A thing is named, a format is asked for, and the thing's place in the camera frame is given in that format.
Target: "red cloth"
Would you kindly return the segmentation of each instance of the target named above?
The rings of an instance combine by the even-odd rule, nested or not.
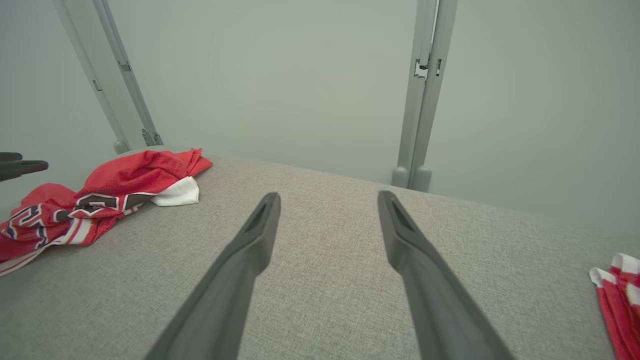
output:
[[[117,219],[134,213],[176,181],[211,167],[201,152],[124,156],[96,168],[77,193],[58,184],[40,185],[0,224],[0,276],[49,245],[91,245]]]
[[[600,308],[618,360],[640,359],[640,261],[614,256],[609,272],[592,268]]]

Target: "gray fabric surface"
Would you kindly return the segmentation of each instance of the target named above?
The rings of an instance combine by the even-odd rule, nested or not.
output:
[[[267,192],[282,215],[240,359],[416,359],[376,209],[392,190],[519,359],[613,359],[588,270],[637,238],[242,158],[212,157],[200,203],[145,205],[91,247],[0,277],[3,359],[139,359]]]

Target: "black object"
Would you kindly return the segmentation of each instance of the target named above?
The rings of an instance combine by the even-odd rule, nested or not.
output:
[[[512,360],[495,329],[397,197],[378,194],[387,258],[403,278],[423,359]]]
[[[164,330],[147,359],[235,359],[253,283],[271,260],[280,196],[258,203]]]
[[[48,168],[49,164],[46,161],[23,161],[22,154],[17,152],[0,152],[0,181]]]

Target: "textured gray fabric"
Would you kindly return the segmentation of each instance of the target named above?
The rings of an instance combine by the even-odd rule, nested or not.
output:
[[[392,190],[519,359],[613,359],[588,270],[615,238],[526,213],[242,158],[213,157],[200,203],[145,205],[91,247],[56,247],[0,277],[3,359],[139,359],[258,200],[279,192],[273,258],[240,359],[415,359],[377,192]]]

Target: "sports jersey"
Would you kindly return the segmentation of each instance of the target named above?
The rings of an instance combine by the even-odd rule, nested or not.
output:
[[[116,220],[168,190],[157,200],[166,202],[167,196],[187,188],[169,187],[211,167],[201,152],[144,151],[124,156],[96,168],[78,192],[59,184],[40,185],[0,224],[0,276],[24,266],[51,245],[93,244]]]

